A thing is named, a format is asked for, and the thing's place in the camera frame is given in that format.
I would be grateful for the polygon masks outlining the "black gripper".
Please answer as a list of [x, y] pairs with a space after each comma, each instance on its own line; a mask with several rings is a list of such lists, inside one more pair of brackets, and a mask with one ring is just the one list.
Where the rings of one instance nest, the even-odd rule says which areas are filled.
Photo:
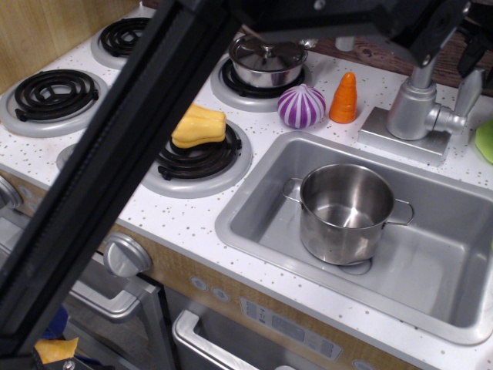
[[473, 71], [486, 50], [492, 50], [492, 1], [469, 3], [467, 15], [458, 27], [466, 42], [457, 66], [461, 78]]

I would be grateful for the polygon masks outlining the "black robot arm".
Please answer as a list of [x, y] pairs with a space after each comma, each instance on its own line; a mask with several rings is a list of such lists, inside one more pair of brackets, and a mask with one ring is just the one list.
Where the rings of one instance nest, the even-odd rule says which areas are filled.
[[1, 270], [1, 361], [32, 350], [241, 26], [270, 42], [374, 36], [416, 66], [466, 1], [168, 1], [159, 5]]

